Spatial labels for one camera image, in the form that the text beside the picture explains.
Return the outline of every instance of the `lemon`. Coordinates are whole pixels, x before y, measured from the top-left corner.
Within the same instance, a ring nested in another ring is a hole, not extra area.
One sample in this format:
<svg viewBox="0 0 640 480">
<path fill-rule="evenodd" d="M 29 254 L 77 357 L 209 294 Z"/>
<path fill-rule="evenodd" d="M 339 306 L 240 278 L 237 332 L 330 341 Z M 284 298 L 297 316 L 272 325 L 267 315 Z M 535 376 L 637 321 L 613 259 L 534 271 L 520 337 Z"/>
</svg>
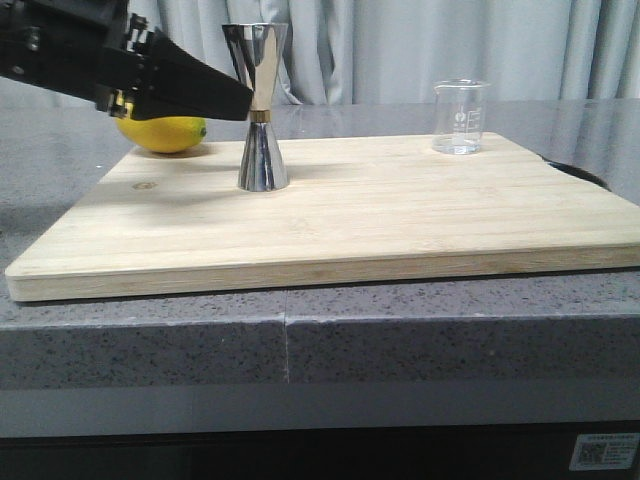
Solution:
<svg viewBox="0 0 640 480">
<path fill-rule="evenodd" d="M 127 111 L 132 109 L 127 104 Z M 116 118 L 116 126 L 133 143 L 152 152 L 176 153 L 199 144 L 207 134 L 204 118 L 160 117 L 133 120 L 127 115 Z"/>
</svg>

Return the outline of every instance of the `jigger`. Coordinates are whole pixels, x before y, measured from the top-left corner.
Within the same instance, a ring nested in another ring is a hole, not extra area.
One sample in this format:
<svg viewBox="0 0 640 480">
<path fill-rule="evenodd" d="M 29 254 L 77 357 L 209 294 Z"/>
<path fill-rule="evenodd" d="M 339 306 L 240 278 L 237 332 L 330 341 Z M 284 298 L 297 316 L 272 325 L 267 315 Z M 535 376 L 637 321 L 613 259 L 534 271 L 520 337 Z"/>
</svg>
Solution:
<svg viewBox="0 0 640 480">
<path fill-rule="evenodd" d="M 284 188 L 289 177 L 271 126 L 271 101 L 287 34 L 286 23 L 223 25 L 238 79 L 253 90 L 249 132 L 238 186 L 250 192 Z"/>
</svg>

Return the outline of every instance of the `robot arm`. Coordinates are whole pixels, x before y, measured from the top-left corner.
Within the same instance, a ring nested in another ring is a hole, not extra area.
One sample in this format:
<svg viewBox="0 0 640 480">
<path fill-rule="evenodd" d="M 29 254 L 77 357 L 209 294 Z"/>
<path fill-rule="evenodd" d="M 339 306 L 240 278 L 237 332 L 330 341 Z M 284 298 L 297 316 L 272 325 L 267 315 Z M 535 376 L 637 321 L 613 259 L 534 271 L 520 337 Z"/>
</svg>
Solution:
<svg viewBox="0 0 640 480">
<path fill-rule="evenodd" d="M 113 116 L 245 120 L 252 91 L 147 31 L 129 0 L 0 0 L 0 75 Z"/>
</svg>

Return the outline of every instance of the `glass beaker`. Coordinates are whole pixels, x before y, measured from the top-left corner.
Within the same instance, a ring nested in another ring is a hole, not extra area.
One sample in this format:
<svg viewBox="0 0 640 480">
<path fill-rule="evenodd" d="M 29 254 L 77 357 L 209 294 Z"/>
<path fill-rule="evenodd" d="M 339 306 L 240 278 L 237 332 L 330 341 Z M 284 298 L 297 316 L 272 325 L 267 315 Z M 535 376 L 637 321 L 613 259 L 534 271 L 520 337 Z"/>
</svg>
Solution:
<svg viewBox="0 0 640 480">
<path fill-rule="evenodd" d="M 467 79 L 436 82 L 434 150 L 465 155 L 480 148 L 489 85 L 482 80 Z"/>
</svg>

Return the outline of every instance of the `bamboo cutting board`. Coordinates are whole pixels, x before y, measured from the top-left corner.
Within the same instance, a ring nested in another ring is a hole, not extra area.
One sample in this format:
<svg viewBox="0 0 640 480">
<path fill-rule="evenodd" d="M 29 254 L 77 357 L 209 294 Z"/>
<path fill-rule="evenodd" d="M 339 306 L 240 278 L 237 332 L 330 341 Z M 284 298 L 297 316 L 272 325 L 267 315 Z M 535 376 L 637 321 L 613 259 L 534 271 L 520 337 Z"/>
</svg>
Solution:
<svg viewBox="0 0 640 480">
<path fill-rule="evenodd" d="M 496 134 L 280 141 L 291 185 L 236 185 L 243 142 L 136 148 L 6 270 L 18 301 L 640 265 L 640 207 Z"/>
</svg>

